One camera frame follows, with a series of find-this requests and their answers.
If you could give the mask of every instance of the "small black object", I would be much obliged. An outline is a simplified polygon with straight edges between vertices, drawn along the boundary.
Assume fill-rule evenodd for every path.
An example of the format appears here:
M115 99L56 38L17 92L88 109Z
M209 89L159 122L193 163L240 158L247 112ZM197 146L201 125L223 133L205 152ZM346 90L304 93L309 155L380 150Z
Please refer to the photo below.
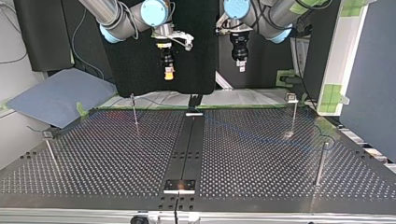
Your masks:
M233 43L232 56L235 61L248 60L248 41L250 31L230 34L231 43Z
M202 98L204 96L199 94L199 95L191 95L190 96L190 100L189 100L189 109L187 110L188 113L197 113L199 111L197 111L195 108L196 106L200 105L202 102Z
M149 219L146 217L133 217L131 224L149 224Z

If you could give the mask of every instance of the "cable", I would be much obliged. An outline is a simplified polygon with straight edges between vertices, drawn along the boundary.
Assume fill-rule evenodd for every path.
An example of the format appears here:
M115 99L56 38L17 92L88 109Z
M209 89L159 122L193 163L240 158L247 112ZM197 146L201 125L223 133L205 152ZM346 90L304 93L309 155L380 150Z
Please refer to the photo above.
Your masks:
M259 17L259 14L257 13L257 8L256 8L256 5L254 5L253 0L250 0L250 3L253 6L254 16L256 17L256 20L252 24L252 28L257 26L257 33L260 33L260 25L259 25L260 17Z
M303 79L303 72L301 71L300 64L298 62L297 36L294 37L294 51L296 52L297 68L298 68L298 72L300 74L299 78L303 82L303 86L304 86L305 92L308 95L309 99L311 100L312 105L314 106L315 110L318 111L318 107L315 105L314 99L311 97L311 94L309 94L308 88L305 85L305 82L304 82L304 79Z
M27 51L25 51L25 54L23 54L23 56L20 57L19 59L12 60L12 61L9 61L9 62L0 62L0 64L17 63L17 62L22 61L24 58L26 58L26 56L27 56Z
M298 3L298 5L305 7L306 9L310 9L310 10L322 10L322 9L329 7L332 4L332 0L329 0L327 2L327 4L324 6L322 5L320 7L311 7L307 3L303 2L302 0L295 0L295 1L296 1L296 3Z
M269 9L268 9L268 17L266 17L265 14L262 15L262 16L264 17L264 19L265 19L273 28L275 28L275 29L277 29L277 30L282 30L282 31L293 29L292 26L291 26L291 27L281 27L281 26L276 25L276 24L274 23L274 21L272 20L272 18L271 18L271 9L272 9L272 8L269 7Z
M231 27L226 27L225 26L225 23L227 22L227 20L225 20L222 24L221 24L221 28L223 28L223 29L226 29L226 30L232 30L232 29L235 29L235 28L238 28L238 27L240 27L240 26L242 26L244 23L239 23L239 24L237 24L237 25L235 25L235 26L231 26Z
M18 33L21 33L21 30L19 30L17 28L17 26L12 22L11 18L7 15L7 13L1 8L2 6L7 7L8 9L10 9L15 15L17 15L17 11L15 10L14 7L10 6L9 4L5 3L5 2L1 2L0 1L0 10L3 12L3 14L6 16L7 20L9 21L9 23L11 23L11 25L15 28L15 30ZM15 60L11 60L8 62L0 62L0 64L7 64L7 63L17 63L22 61L24 58L26 58L27 56L27 51L25 51L25 53L23 54L23 56L21 56L19 59L15 59Z
M11 18L10 18L10 17L7 15L7 13L1 8L1 6L7 7L7 8L10 9L15 15L17 15L17 11L15 10L15 8L13 8L12 6L10 6L10 5L6 4L6 3L3 3L3 4L2 4L2 2L0 2L0 10L1 10L1 11L3 12L3 14L6 16L7 20L8 20L9 23L14 27L14 29L15 29L18 33L21 33L21 30L18 29L17 25L15 25L14 22L12 22Z
M45 131L45 130L43 130L43 131L36 130L36 129L30 127L30 126L26 126L26 128L30 129L30 130L31 130L32 132L34 132L34 133L43 133L43 132Z
M120 8L121 8L121 15L120 15L120 18L123 18L123 13L124 13L124 10L125 10L125 12L126 12L126 14L127 14L127 16L128 16L129 23L131 23L132 27L134 27L134 35L133 35L133 38L134 38L134 39L138 39L138 38L139 38L139 29L138 29L138 27L137 27L136 20L134 19L134 18L135 18L134 13L132 13L131 9L129 9L124 3L118 1L118 4L119 4L119 6L120 6ZM121 21L121 20L119 20L119 21L114 25L114 27L116 27L116 26L120 23L120 21Z
M87 17L87 8L84 8L84 14L82 15L81 22L80 22L79 25L77 26L77 28L76 28L75 32L73 33L73 36L72 36L72 50L73 50L73 53L76 55L76 57L77 57L82 63L85 63L85 64L87 64L89 67L91 67L91 68L95 69L96 71L98 71L98 72L100 73L100 75L102 76L102 79L105 79L105 74L102 72L102 70L100 70L99 68L95 67L94 65L92 65L92 64L90 64L90 63L85 62L85 61L77 54L77 52L76 52L76 46L75 46L76 35L77 35L77 32L78 32L79 28L80 28L80 27L82 26L82 24L84 23L86 17Z
M168 19L171 18L176 11L176 2L171 2L171 5L173 5L172 12L169 14Z

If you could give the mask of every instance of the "metal bracket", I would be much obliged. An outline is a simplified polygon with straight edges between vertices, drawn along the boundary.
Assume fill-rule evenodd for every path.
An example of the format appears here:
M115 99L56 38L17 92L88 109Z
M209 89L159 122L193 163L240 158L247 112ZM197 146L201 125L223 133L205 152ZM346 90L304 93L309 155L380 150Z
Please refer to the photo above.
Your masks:
M200 105L204 98L201 94L193 94L190 96L189 109L187 110L187 117L203 116L204 114L196 109L196 106Z
M155 32L152 33L152 37L156 38L156 39L171 39L175 42L178 42L178 40L176 40L177 38L179 39L184 39L184 48L186 51L190 51L193 47L192 41L194 40L194 37L192 35L186 34L184 32L181 31L174 31L172 34L170 35L159 35Z
M164 194L195 194L195 180L166 180Z
M55 140L60 135L59 131L60 129L58 128L48 128L47 130L43 131L43 140L46 142L47 148L49 149L49 154L53 160L56 160L56 157L53 153L50 142Z

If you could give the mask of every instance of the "blue cloth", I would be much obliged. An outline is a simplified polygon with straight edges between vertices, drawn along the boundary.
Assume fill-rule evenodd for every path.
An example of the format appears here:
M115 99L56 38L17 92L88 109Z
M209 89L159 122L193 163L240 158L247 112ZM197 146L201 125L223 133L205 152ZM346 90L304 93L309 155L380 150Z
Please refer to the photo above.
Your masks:
M80 117L77 103L90 110L110 99L116 87L75 68L47 78L7 103L24 115L64 128Z

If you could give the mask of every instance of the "white cable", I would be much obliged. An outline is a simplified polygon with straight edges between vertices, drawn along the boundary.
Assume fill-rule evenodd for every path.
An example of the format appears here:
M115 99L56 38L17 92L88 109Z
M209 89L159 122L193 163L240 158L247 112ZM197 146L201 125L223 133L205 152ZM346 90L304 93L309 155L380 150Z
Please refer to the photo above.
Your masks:
M169 15L168 19L169 19L170 17L172 17L173 14L174 14L175 11L176 11L176 2L171 2L171 5L173 5L173 7L172 7L172 12L171 12L171 14Z
M139 38L139 29L137 27L136 20L134 19L135 18L134 13L132 13L131 9L128 8L124 3L122 3L122 2L119 2L119 3L120 3L120 6L124 8L124 10L128 16L128 20L131 23L132 27L134 27L133 38L138 39Z
M81 57L79 57L79 55L76 52L76 47L75 47L75 40L76 40L76 34L79 30L79 28L81 27L82 23L85 21L85 17L87 16L87 8L84 9L84 15L82 16L81 22L79 23L79 25L77 26L75 32L73 33L73 37L72 37L72 50L73 53L76 55L76 57L82 61L83 63L87 64L89 67L95 69L96 71L98 71L100 73L100 75L102 76L102 79L105 79L105 75L103 74L102 70L100 70L99 68L93 66L90 63L85 62Z
M14 24L14 22L12 22L11 18L7 15L7 13L1 8L1 6L4 6L6 8L8 8L9 10L11 10L15 15L17 15L17 11L15 10L14 7L12 7L11 5L0 1L0 10L3 12L3 14L6 16L7 20L9 21L9 23L15 28L15 30L18 33L21 33L21 30L18 29L17 25Z

